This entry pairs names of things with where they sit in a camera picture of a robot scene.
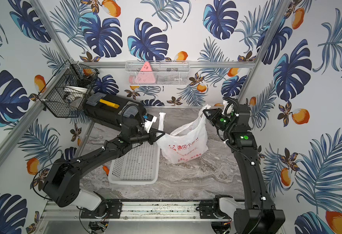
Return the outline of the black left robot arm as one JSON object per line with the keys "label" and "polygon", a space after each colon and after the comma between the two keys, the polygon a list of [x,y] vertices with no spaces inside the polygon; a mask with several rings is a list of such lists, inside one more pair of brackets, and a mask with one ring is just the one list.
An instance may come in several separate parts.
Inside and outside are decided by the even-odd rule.
{"label": "black left robot arm", "polygon": [[138,104],[126,105],[120,115],[119,135],[86,155],[56,160],[41,190],[59,207],[75,205],[90,211],[104,208],[104,199],[80,188],[80,180],[98,166],[126,155],[134,147],[145,142],[153,145],[161,139],[165,132],[152,127],[154,120]]}

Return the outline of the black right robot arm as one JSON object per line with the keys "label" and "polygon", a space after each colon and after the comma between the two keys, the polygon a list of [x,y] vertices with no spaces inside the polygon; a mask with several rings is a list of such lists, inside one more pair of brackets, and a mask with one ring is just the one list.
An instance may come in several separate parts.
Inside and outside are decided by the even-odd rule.
{"label": "black right robot arm", "polygon": [[251,133],[249,106],[225,97],[226,106],[203,108],[203,116],[216,128],[239,166],[244,188],[244,201],[217,195],[210,213],[218,219],[229,218],[236,234],[275,234],[285,222],[285,214],[276,208],[266,189],[259,165],[258,146]]}

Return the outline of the white perforated plastic basket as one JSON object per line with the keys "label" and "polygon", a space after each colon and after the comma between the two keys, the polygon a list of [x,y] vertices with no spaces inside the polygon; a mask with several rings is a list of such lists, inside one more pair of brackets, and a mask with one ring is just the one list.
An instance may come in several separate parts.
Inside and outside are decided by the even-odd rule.
{"label": "white perforated plastic basket", "polygon": [[113,160],[108,181],[118,185],[149,185],[158,179],[160,148],[157,144],[135,144],[126,155]]}

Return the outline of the white plastic bag red print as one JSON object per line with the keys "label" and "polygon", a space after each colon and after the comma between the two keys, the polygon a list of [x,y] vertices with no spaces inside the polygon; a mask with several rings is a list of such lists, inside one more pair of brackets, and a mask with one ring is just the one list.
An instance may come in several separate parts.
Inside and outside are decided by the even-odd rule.
{"label": "white plastic bag red print", "polygon": [[163,135],[156,141],[168,162],[172,164],[188,162],[201,157],[208,150],[206,117],[203,111],[210,108],[210,105],[202,107],[196,120],[175,129],[170,134]]}

